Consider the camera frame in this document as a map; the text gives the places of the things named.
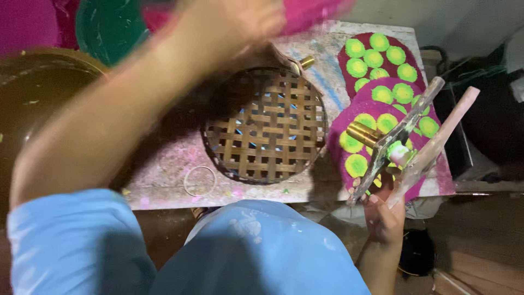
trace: wooden table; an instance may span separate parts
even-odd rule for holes
[[[317,27],[313,32],[274,41],[281,52],[292,58],[301,59],[307,55],[315,58],[315,64],[305,71],[304,76],[324,93],[323,100],[330,124],[350,104],[336,56],[348,38],[366,32],[381,32],[404,43],[417,59],[427,84],[412,28],[332,21]],[[441,155],[439,161],[445,164],[441,165],[445,169],[430,171],[420,196],[454,194],[445,155]],[[203,197],[192,196],[183,187],[184,177],[196,166],[209,167],[216,175],[215,188]],[[213,178],[212,173],[204,168],[195,170],[195,173],[207,173]],[[188,180],[198,186],[199,183],[194,182],[195,178],[197,175],[191,174]],[[201,183],[207,188],[211,188],[211,184],[211,181]],[[299,175],[278,184],[249,185],[231,180],[215,169],[204,150],[200,132],[190,133],[182,140],[164,145],[142,165],[124,191],[133,210],[223,206],[241,199],[295,203],[348,198],[331,157],[325,154],[325,148],[314,166]]]

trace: blurred hand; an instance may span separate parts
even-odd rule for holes
[[[406,206],[404,197],[389,209],[385,201],[394,187],[393,176],[381,173],[382,186],[370,187],[371,194],[363,200],[369,238],[384,245],[402,244]]]
[[[173,31],[205,72],[213,71],[246,46],[276,36],[286,23],[282,2],[272,0],[196,0]]]

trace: brass tube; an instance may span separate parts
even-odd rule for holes
[[[302,69],[307,70],[315,63],[315,58],[308,55],[305,58],[300,60],[300,65],[302,66]]]
[[[347,127],[346,133],[372,149],[375,147],[375,143],[384,136],[382,133],[357,121],[353,121]]]

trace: fingernail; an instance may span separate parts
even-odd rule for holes
[[[371,196],[369,196],[369,201],[374,204],[374,203],[378,202],[378,198],[375,195],[371,195]]]

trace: sleeve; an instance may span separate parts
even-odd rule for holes
[[[7,222],[15,294],[146,294],[155,279],[135,215],[116,192],[41,197]]]

